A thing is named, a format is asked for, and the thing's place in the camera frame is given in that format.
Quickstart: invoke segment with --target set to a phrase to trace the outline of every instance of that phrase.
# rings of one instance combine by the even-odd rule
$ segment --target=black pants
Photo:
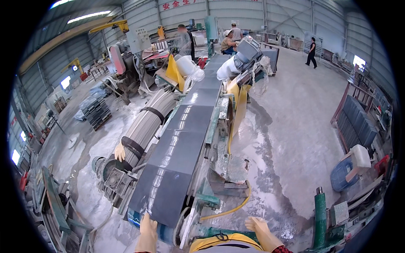
[[[316,68],[316,61],[315,61],[315,54],[314,53],[309,53],[308,54],[308,59],[307,59],[307,65],[309,65],[309,61],[312,61],[313,67]]]

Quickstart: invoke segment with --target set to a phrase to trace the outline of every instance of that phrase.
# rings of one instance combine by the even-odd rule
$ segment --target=concrete floor
[[[343,156],[343,149],[329,123],[343,95],[347,81],[340,74],[318,63],[318,68],[304,65],[306,54],[281,48],[275,77],[267,90],[251,90],[232,155],[248,159],[248,179],[252,187],[249,202],[233,214],[205,221],[224,229],[246,230],[247,216],[260,216],[286,246],[301,251],[312,244],[314,195],[322,186],[330,207],[340,194],[332,190],[330,172]],[[96,175],[91,169],[95,156],[109,156],[126,133],[146,99],[130,98],[125,106],[114,96],[106,98],[113,117],[97,132],[88,122],[73,118],[79,104],[95,83],[82,83],[73,91],[72,100],[60,115],[62,127],[71,137],[78,137],[73,149],[68,139],[54,128],[37,160],[37,167],[53,164],[57,180],[70,181],[73,199],[82,215],[94,227],[110,212],[111,204],[98,192]],[[242,202],[222,197],[221,210]],[[137,229],[114,210],[108,223],[98,231],[95,252],[133,252]],[[158,242],[158,252],[178,252]]]

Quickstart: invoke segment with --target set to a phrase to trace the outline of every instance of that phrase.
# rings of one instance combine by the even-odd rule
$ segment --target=wooden pallet
[[[112,114],[107,116],[107,118],[103,122],[101,122],[100,125],[98,125],[98,127],[94,129],[94,131],[97,131],[100,127],[102,127],[112,116]]]

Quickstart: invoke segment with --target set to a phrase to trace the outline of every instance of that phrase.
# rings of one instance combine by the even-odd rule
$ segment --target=man
[[[239,41],[232,41],[233,38],[233,31],[232,30],[226,30],[224,31],[224,40],[221,42],[221,51],[223,55],[231,55],[234,52],[234,47],[236,47],[239,44]]]
[[[313,63],[313,68],[316,68],[317,67],[317,65],[316,65],[316,61],[315,61],[315,48],[316,48],[316,44],[315,44],[315,38],[314,37],[312,37],[311,38],[311,49],[309,50],[309,53],[308,53],[308,58],[307,58],[307,63],[306,63],[306,65],[308,65],[309,66],[309,61],[312,61],[312,63]]]
[[[195,239],[190,245],[189,252],[201,253],[292,253],[284,244],[274,236],[267,226],[267,221],[260,217],[248,217],[245,221],[248,230],[255,232],[260,245],[251,238],[235,234],[217,234],[213,237],[204,239]],[[149,213],[141,218],[138,243],[135,247],[135,253],[156,253],[156,243],[158,241],[157,233],[158,223],[150,219]]]
[[[180,24],[180,25],[177,27],[177,31],[178,31],[180,34],[188,33],[188,35],[190,36],[190,40],[191,40],[191,59],[192,59],[193,61],[195,61],[196,58],[195,58],[195,56],[194,56],[194,39],[193,39],[193,34],[191,34],[191,32],[190,32],[189,30],[187,30],[187,28],[186,28],[185,25],[183,25],[183,24]]]
[[[236,27],[235,23],[232,23],[231,31],[233,31],[233,41],[241,41],[243,38],[243,33],[239,28]]]

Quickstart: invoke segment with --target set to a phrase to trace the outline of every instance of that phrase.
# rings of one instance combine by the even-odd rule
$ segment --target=green cylinder
[[[315,236],[313,249],[322,248],[326,241],[326,200],[325,193],[315,195]]]

